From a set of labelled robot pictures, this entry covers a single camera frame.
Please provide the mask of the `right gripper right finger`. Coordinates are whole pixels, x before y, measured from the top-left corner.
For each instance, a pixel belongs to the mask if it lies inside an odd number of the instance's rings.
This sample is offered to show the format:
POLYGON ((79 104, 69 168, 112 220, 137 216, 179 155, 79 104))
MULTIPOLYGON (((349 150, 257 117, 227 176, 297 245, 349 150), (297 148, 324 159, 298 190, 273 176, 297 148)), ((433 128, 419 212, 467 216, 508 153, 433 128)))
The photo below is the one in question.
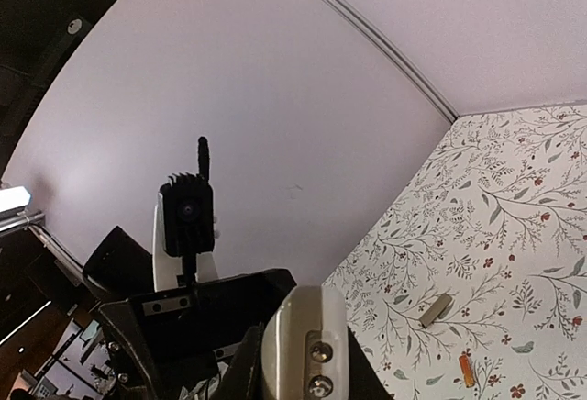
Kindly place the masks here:
POLYGON ((390 394, 382 385, 350 328, 348 342, 349 400, 389 400, 390 394))

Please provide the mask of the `grey white remote control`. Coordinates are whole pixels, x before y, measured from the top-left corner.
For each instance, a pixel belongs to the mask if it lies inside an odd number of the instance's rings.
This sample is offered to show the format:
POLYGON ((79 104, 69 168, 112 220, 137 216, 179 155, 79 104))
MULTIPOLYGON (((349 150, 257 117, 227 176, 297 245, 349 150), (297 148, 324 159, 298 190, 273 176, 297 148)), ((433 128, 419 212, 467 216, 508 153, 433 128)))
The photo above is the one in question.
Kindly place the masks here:
POLYGON ((325 286, 296 286, 264 330, 264 399, 349 399, 345 300, 325 286))

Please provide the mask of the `orange battery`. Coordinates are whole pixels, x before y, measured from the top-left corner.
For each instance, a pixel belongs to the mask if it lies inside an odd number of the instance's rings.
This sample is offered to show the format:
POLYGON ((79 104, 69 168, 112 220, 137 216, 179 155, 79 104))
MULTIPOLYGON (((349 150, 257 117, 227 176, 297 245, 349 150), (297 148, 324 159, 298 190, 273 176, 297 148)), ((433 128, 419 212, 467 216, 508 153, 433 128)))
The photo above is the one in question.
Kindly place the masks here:
POLYGON ((460 355, 459 364, 462 372, 462 380, 465 386, 467 388, 472 388, 475 385, 474 374, 469 356, 466 353, 460 355))

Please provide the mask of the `grey remote battery cover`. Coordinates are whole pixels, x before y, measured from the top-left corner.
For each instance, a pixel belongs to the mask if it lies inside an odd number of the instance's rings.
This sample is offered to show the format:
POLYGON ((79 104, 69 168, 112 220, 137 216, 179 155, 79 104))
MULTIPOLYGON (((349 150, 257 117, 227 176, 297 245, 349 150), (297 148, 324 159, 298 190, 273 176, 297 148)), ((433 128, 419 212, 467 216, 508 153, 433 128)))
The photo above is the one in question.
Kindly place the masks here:
POLYGON ((448 294, 440 295, 437 300, 419 318, 420 325, 428 328, 452 303, 452 297, 448 294))

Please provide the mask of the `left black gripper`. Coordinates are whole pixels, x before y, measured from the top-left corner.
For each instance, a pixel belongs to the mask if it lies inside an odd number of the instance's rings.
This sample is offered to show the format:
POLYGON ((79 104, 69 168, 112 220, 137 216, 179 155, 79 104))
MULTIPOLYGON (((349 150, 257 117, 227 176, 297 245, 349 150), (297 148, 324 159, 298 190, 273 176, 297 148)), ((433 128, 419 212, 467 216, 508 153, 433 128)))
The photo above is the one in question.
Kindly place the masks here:
POLYGON ((252 327, 264 326, 295 287, 286 269, 155 291, 152 257, 114 227, 83 267, 100 306, 116 374, 115 399, 177 399, 214 377, 252 327))

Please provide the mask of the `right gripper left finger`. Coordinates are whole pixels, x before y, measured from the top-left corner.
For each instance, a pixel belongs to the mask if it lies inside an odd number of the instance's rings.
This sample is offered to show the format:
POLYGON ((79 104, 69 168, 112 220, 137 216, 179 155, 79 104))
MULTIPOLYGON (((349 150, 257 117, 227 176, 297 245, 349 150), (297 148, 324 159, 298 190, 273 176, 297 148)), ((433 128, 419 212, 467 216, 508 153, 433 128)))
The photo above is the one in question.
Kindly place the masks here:
POLYGON ((215 390, 216 400, 262 398, 261 345, 264 325, 248 329, 215 390))

